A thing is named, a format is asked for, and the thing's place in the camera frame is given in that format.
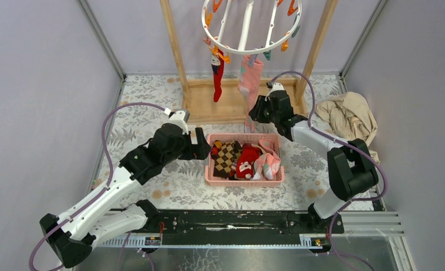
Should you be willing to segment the wooden hanger stand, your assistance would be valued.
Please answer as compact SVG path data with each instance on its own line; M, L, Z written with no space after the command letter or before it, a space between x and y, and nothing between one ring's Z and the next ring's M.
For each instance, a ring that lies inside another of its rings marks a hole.
M200 13L204 30L205 51L210 54L211 64L217 73L212 79L188 80L178 44L176 27L169 1L160 1L169 34L175 64L182 85L182 106L191 113L191 124L235 124L248 120L254 122L248 113L253 110L259 95L269 91L260 89L269 82L262 78L263 55L280 48L285 51L289 40L302 24L302 2L291 1L287 15L291 28L279 40L274 40L273 30L277 11L284 10L282 1L270 1L269 21L256 31L266 34L263 45L247 49L250 25L255 23L252 15L255 1L246 1L244 12L238 12L235 1L227 1L221 21L214 15L223 1L205 1Z

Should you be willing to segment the black red yellow argyle sock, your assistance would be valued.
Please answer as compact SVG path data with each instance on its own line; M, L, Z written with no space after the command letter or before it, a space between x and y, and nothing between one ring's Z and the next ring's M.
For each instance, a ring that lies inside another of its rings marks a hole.
M221 141L216 140L213 143L211 152L210 152L211 158L217 159L219 157L219 151L221 150L222 146L223 146L223 143Z

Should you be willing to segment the brown argyle sock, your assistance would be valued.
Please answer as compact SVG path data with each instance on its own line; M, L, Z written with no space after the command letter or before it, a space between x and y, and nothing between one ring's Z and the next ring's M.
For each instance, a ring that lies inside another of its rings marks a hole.
M233 180L237 161L241 155L242 146L238 141L223 142L219 157L213 159L213 176Z

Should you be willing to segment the pink plastic basket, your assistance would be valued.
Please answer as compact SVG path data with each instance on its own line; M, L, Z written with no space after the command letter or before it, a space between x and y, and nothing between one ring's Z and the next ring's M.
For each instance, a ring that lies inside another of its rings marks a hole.
M269 142L269 147L277 155L280 155L281 140L280 136L275 133L211 133L207 136L207 142L210 146L216 140L221 142L238 141L239 143L254 143L262 139ZM217 187L277 187L285 180L285 167L281 166L273 180L262 178L261 180L229 180L227 178L216 177L213 175L215 161L209 158L208 164L205 166L204 177L210 186Z

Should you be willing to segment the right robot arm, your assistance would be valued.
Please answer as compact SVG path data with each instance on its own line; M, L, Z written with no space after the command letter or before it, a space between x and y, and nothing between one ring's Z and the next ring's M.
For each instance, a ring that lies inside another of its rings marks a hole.
M329 226L329 217L378 184L378 173L365 142L347 141L316 129L306 117L295 114L285 90L259 95L249 115L256 122L274 124L281 136L326 157L330 187L308 207L310 230L322 232Z

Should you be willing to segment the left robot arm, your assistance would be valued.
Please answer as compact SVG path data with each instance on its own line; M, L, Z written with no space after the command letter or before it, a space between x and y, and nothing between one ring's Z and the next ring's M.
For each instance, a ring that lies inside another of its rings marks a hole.
M104 215L127 194L161 174L171 162L207 159L211 146L203 129L195 128L195 135L197 143L193 144L190 133L184 133L176 124L163 124L145 145L120 160L108 185L98 186L59 215L44 215L40 227L62 266L79 265L94 248L121 233L155 230L160 212L149 200L139 200L113 217Z

